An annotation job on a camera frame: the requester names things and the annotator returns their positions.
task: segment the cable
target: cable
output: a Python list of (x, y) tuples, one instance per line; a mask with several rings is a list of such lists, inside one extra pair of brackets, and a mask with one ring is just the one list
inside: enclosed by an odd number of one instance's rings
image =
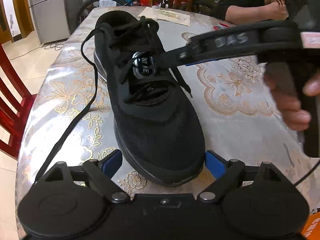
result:
[(26, 54), (28, 54), (28, 53), (30, 53), (30, 52), (33, 52), (34, 50), (40, 49), (40, 48), (44, 48), (44, 49), (54, 49), (55, 51), (58, 51), (58, 50), (62, 49), (63, 44), (64, 44), (64, 41), (60, 41), (60, 42), (57, 42), (57, 43), (52, 43), (52, 44), (49, 44), (49, 45), (40, 46), (40, 47), (37, 47), (37, 48), (35, 48), (35, 49), (33, 49), (33, 50), (28, 51), (27, 53), (25, 53), (25, 54), (23, 54), (23, 55), (20, 55), (20, 56), (14, 57), (14, 58), (9, 58), (9, 60), (14, 60), (14, 59), (16, 59), (16, 58), (23, 57), (23, 56), (25, 56)]
[(57, 43), (46, 45), (46, 46), (44, 46), (44, 49), (54, 49), (55, 51), (58, 51), (58, 50), (62, 49), (63, 44), (64, 44), (64, 41), (60, 41)]
[(301, 179), (299, 179), (295, 184), (293, 184), (295, 187), (298, 186), (301, 182), (303, 182), (307, 177), (311, 175), (315, 171), (315, 169), (320, 165), (320, 160), (316, 163), (315, 166), (306, 174), (304, 175)]
[(39, 48), (42, 48), (42, 46), (37, 47), (37, 48), (35, 48), (35, 49), (33, 49), (33, 50), (30, 50), (30, 51), (28, 51), (27, 53), (25, 53), (25, 54), (23, 54), (23, 55), (20, 55), (20, 56), (14, 57), (14, 58), (9, 58), (9, 60), (14, 60), (14, 59), (16, 59), (16, 58), (18, 58), (18, 57), (22, 57), (22, 56), (27, 55), (28, 53), (30, 53), (30, 52), (32, 52), (32, 51), (34, 51), (34, 50), (36, 50), (36, 49), (39, 49)]

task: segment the red wooden chair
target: red wooden chair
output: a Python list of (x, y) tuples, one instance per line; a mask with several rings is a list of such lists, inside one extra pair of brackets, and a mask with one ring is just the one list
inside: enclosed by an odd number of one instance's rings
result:
[(19, 103), (0, 78), (0, 91), (4, 94), (10, 104), (12, 104), (12, 106), (17, 110), (17, 114), (15, 114), (4, 102), (4, 100), (0, 98), (0, 125), (7, 130), (8, 133), (10, 133), (8, 144), (0, 140), (0, 150), (14, 158), (18, 158), (23, 131), (36, 95), (31, 95), (26, 86), (23, 84), (22, 80), (12, 67), (1, 44), (0, 67), (10, 80), (13, 87), (22, 97), (22, 101)]

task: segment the shoelace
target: shoelace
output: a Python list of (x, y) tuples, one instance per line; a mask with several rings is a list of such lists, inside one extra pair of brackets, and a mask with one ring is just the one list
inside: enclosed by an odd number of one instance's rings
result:
[(57, 155), (57, 153), (60, 151), (63, 143), (65, 142), (65, 140), (67, 139), (67, 137), (69, 136), (69, 134), (72, 132), (72, 130), (74, 129), (74, 127), (76, 127), (77, 123), (89, 112), (90, 107), (92, 105), (92, 103), (95, 101), (96, 96), (97, 96), (97, 90), (98, 90), (98, 69), (97, 66), (95, 65), (95, 63), (91, 62), (86, 55), (83, 52), (83, 47), (84, 44), (91, 39), (95, 34), (97, 34), (98, 32), (104, 32), (101, 29), (94, 29), (92, 30), (89, 35), (85, 38), (85, 40), (82, 42), (81, 44), (81, 55), (82, 57), (84, 57), (84, 59), (93, 66), (94, 69), (94, 85), (95, 85), (95, 91), (94, 91), (94, 95), (91, 98), (90, 102), (85, 106), (85, 108), (71, 121), (71, 123), (69, 124), (69, 126), (67, 127), (67, 129), (64, 131), (63, 135), (61, 136), (61, 138), (59, 139), (59, 141), (57, 141), (57, 143), (53, 146), (51, 152), (49, 153), (48, 157), (46, 158), (46, 160), (44, 161), (44, 163), (42, 164), (41, 168), (39, 169), (36, 177), (35, 177), (35, 182), (33, 183), (33, 185), (42, 177), (42, 175), (45, 173), (45, 171), (47, 170), (47, 168), (49, 167), (50, 163), (52, 162), (53, 158)]
[[(122, 41), (125, 37), (128, 37), (128, 35), (130, 35), (132, 32), (134, 32), (136, 30), (136, 28), (141, 25), (143, 26), (145, 32), (146, 32), (146, 36), (148, 38), (148, 41), (150, 43), (149, 46), (135, 46), (134, 48), (132, 48), (131, 46), (122, 46), (122, 49), (127, 50), (127, 56), (131, 55), (132, 51), (137, 51), (137, 49), (141, 49), (140, 51), (152, 51), (154, 50), (154, 52), (156, 53), (156, 55), (158, 53), (160, 53), (157, 49), (156, 46), (154, 45), (154, 38), (155, 38), (155, 33), (156, 31), (152, 30), (152, 28), (150, 28), (150, 26), (154, 26), (154, 24), (157, 25), (157, 23), (154, 20), (149, 20), (149, 19), (145, 19), (144, 17), (141, 18), (140, 21), (136, 22), (136, 23), (130, 23), (127, 25), (122, 25), (120, 27), (116, 27), (116, 30), (125, 30), (127, 29), (123, 35), (117, 37), (116, 39), (114, 39), (114, 44), (117, 44), (118, 42)], [(97, 89), (98, 89), (98, 69), (97, 66), (95, 65), (95, 63), (93, 63), (92, 61), (90, 61), (87, 56), (84, 54), (83, 52), (83, 47), (84, 44), (91, 39), (95, 34), (102, 32), (103, 34), (105, 33), (105, 31), (102, 28), (97, 28), (92, 30), (89, 35), (85, 38), (85, 40), (82, 42), (81, 44), (81, 55), (82, 57), (90, 64), (93, 66), (94, 69), (94, 84), (95, 84), (95, 92), (93, 97), (91, 98), (90, 102), (85, 106), (85, 108), (71, 121), (71, 123), (69, 124), (69, 126), (67, 127), (67, 129), (64, 131), (63, 135), (61, 136), (61, 138), (58, 140), (58, 142), (53, 146), (51, 152), (49, 153), (49, 155), (47, 156), (46, 160), (44, 161), (44, 163), (42, 164), (41, 168), (39, 169), (36, 177), (35, 177), (35, 182), (33, 183), (33, 185), (43, 176), (43, 174), (45, 173), (45, 171), (47, 170), (47, 168), (49, 167), (50, 163), (52, 162), (53, 158), (56, 156), (56, 154), (60, 151), (63, 143), (65, 142), (65, 140), (67, 139), (67, 137), (69, 136), (69, 134), (72, 132), (72, 130), (76, 127), (77, 123), (89, 112), (90, 107), (92, 105), (92, 103), (95, 101), (96, 96), (97, 96)], [(130, 59), (126, 65), (123, 67), (123, 72), (122, 75), (120, 77), (120, 82), (124, 82), (126, 79), (126, 76), (130, 70), (130, 68), (132, 67), (132, 63), (135, 59)], [(184, 81), (181, 73), (179, 72), (179, 70), (177, 69), (177, 67), (171, 68), (172, 73), (174, 74), (175, 78), (178, 81), (178, 84), (183, 87), (190, 95), (191, 95), (191, 89), (190, 87), (186, 84), (186, 82)], [(136, 100), (140, 100), (144, 98), (144, 92), (145, 89), (149, 86), (149, 84), (151, 82), (157, 82), (155, 87), (159, 87), (160, 90), (157, 90), (157, 92), (162, 92), (163, 90), (161, 89), (166, 89), (166, 85), (174, 85), (174, 83), (172, 83), (171, 80), (169, 80), (166, 77), (163, 76), (159, 76), (159, 77), (152, 77), (152, 78), (145, 78), (143, 80), (138, 80), (136, 81), (135, 85), (139, 85), (139, 84), (145, 84), (144, 86), (142, 85), (142, 87), (140, 89), (138, 89), (133, 95), (131, 95), (130, 98), (127, 99), (128, 102), (133, 102)]]

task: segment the bicycle tire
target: bicycle tire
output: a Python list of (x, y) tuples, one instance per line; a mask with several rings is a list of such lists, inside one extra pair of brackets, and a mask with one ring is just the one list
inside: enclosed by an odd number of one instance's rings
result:
[[(94, 2), (98, 2), (100, 0), (86, 0), (85, 2), (83, 2), (81, 4), (81, 6), (79, 7), (79, 10), (78, 10), (78, 13), (76, 14), (76, 27), (78, 27), (80, 25), (80, 22), (79, 22), (79, 18), (82, 14), (82, 12), (90, 5), (90, 4), (93, 4)], [(120, 4), (121, 6), (125, 5), (127, 3), (126, 0), (111, 0), (111, 1), (114, 1), (118, 4)]]

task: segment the shoe logo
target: shoe logo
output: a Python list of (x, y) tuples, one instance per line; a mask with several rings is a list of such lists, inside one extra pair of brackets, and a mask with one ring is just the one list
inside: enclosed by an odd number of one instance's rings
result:
[(136, 52), (132, 57), (136, 58), (132, 64), (136, 78), (142, 79), (155, 75), (156, 70), (149, 68), (154, 63), (153, 57), (149, 53)]

